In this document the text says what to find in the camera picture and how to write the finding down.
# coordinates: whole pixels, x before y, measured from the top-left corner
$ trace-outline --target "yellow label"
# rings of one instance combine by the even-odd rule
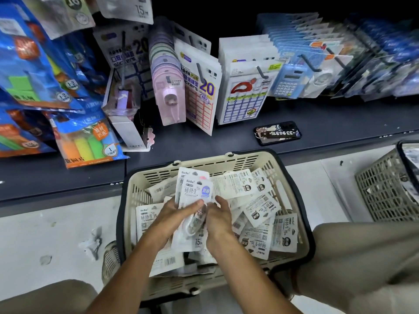
[[[269,66],[268,70],[277,70],[277,69],[280,69],[281,66],[282,66],[282,63],[272,64],[271,66]]]

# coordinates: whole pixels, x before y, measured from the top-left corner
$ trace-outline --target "white tiled floor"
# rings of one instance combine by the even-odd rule
[[[287,167],[300,190],[312,229],[321,223],[348,221],[347,213],[331,180],[335,182],[342,179],[351,180],[353,172],[346,169],[336,173],[330,169],[328,165],[330,163],[334,165],[336,160],[332,158]],[[356,160],[356,155],[350,159],[352,162]],[[333,174],[343,175],[329,178]],[[120,197],[113,197],[0,218],[0,237],[2,238],[0,282],[7,282],[0,285],[0,300],[70,278],[83,280],[100,291],[103,287],[101,280],[103,249],[109,242],[115,240],[119,201]],[[365,208],[360,206],[357,209],[363,211]],[[92,262],[85,256],[78,244],[87,240],[90,231],[99,226],[102,226],[103,243],[99,249],[99,260]],[[50,264],[40,265],[39,258],[43,255],[52,255]],[[221,304],[221,295],[224,300],[223,311],[217,308]],[[212,306],[209,306],[211,299],[214,302]],[[205,294],[203,292],[200,297],[186,302],[190,309],[196,308],[199,304],[201,306],[206,304],[207,310],[202,313],[217,313],[217,311],[240,313],[235,301],[228,296],[227,291],[222,289],[206,291]],[[303,296],[295,297],[293,303],[305,314],[340,313]]]

